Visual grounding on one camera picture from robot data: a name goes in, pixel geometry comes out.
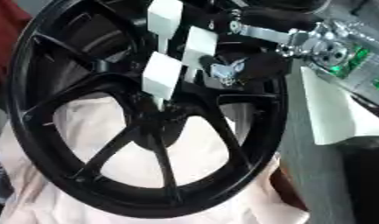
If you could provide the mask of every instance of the white paper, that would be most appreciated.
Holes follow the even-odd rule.
[[[305,96],[314,142],[335,144],[351,137],[379,136],[379,118],[355,102],[343,89],[302,67]]]

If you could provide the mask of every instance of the white cloth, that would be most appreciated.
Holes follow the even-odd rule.
[[[335,144],[351,137],[379,136],[379,118],[355,102],[343,89],[302,67],[314,142]]]
[[[111,98],[74,101],[56,118],[61,135],[84,161],[124,126],[123,112]],[[199,179],[219,168],[228,156],[224,148],[209,124],[199,117],[191,118],[178,142],[169,148],[179,184]],[[161,220],[106,213],[73,199],[32,165],[9,124],[0,136],[0,161],[15,189],[1,215],[1,224],[303,224],[309,217],[308,213],[283,203],[271,187],[269,179],[278,166],[277,159],[273,159],[244,191],[219,206]],[[132,143],[110,159],[102,173],[135,186],[155,187],[161,185],[157,166],[152,152]]]

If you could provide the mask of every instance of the wheel spoke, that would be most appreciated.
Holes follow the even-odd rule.
[[[234,104],[234,103],[253,103],[256,105],[264,104],[277,100],[276,94],[223,94],[219,97],[219,105]]]
[[[238,140],[233,132],[233,130],[228,125],[223,113],[218,107],[215,107],[210,111],[208,115],[204,118],[211,124],[214,130],[219,134],[223,142],[228,147],[228,152],[230,155],[230,161],[235,163],[245,163],[248,167],[251,166],[248,157],[242,150],[242,147],[238,143]]]
[[[52,115],[57,108],[82,96],[96,92],[109,94],[112,91],[119,91],[114,78],[115,76],[109,73],[91,73],[27,110],[25,117],[27,120],[43,118]]]
[[[34,35],[34,39],[43,47],[53,46],[60,48],[70,59],[76,61],[88,71],[106,72],[109,69],[109,63],[107,61],[94,58],[86,52],[57,38],[38,32]]]
[[[174,178],[170,158],[163,143],[163,139],[160,133],[156,130],[153,130],[151,133],[151,149],[155,152],[159,166],[162,170],[167,196],[173,203],[180,203],[182,199]]]
[[[118,133],[110,142],[108,142],[96,155],[94,155],[84,167],[82,167],[72,179],[84,179],[90,173],[96,173],[96,177],[100,176],[100,171],[103,165],[113,157],[120,149],[129,144],[138,134],[145,120],[137,120],[120,133]]]
[[[137,51],[137,46],[142,46],[144,43],[141,41],[141,33],[139,33],[136,26],[126,17],[119,15],[117,11],[113,10],[107,4],[100,0],[91,0],[91,10],[101,16],[105,17],[113,25],[115,25],[124,35],[128,35],[133,47],[133,51]]]

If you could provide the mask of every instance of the wheel rim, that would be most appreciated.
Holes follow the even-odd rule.
[[[53,123],[53,113],[59,106],[95,92],[111,95],[124,110],[136,108],[133,106],[136,103],[129,95],[140,92],[139,79],[136,75],[128,75],[128,72],[141,69],[133,66],[132,62],[137,60],[138,55],[135,53],[142,49],[152,50],[152,41],[147,42],[147,38],[152,37],[141,29],[136,29],[129,20],[122,19],[123,15],[116,8],[120,4],[125,2],[56,1],[29,24],[18,42],[11,62],[9,81],[9,112],[19,142],[31,161],[61,190],[107,212],[140,218],[167,218],[196,213],[222,203],[253,180],[277,149],[286,119],[287,99],[283,79],[264,83],[271,89],[267,93],[215,89],[181,81],[173,96],[171,109],[159,113],[150,108],[142,116],[131,117],[128,127],[88,164],[83,164],[60,139],[57,129],[49,125]],[[131,5],[130,12],[125,10],[123,14],[141,15],[144,8],[145,6],[142,9]],[[65,39],[65,34],[73,32],[74,27],[78,29],[79,25],[75,22],[81,24],[81,21],[75,18],[82,20],[84,9],[88,9],[86,17],[92,18],[97,14],[123,29],[123,36],[131,37],[127,44],[131,46],[131,55],[135,55],[135,58],[109,63],[59,40]],[[41,48],[49,50],[40,52]],[[40,90],[36,94],[34,92],[37,91],[33,90],[43,89],[42,84],[46,78],[32,74],[38,63],[44,63],[40,55],[48,55],[52,48],[59,49],[58,52],[64,53],[92,75],[76,80],[64,90],[53,90],[50,93],[48,90]],[[142,101],[150,100],[145,94],[142,97]],[[248,137],[242,145],[237,142],[219,108],[223,104],[238,102],[255,104],[264,111],[261,119],[255,119],[251,124]],[[230,159],[210,176],[192,184],[177,186],[166,156],[163,143],[165,139],[160,135],[160,121],[171,123],[172,119],[182,115],[205,118],[228,146]],[[150,145],[154,148],[165,179],[165,187],[162,189],[133,187],[100,174],[102,165],[120,147],[134,140],[132,134],[138,131],[139,125],[150,131]]]

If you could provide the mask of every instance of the bolt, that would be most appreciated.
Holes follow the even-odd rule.
[[[240,22],[237,22],[237,21],[232,21],[230,23],[230,30],[233,32],[233,33],[239,33],[241,30],[242,30],[242,25]]]
[[[215,28],[215,24],[214,24],[214,21],[211,21],[211,23],[209,23],[209,29],[213,30]]]

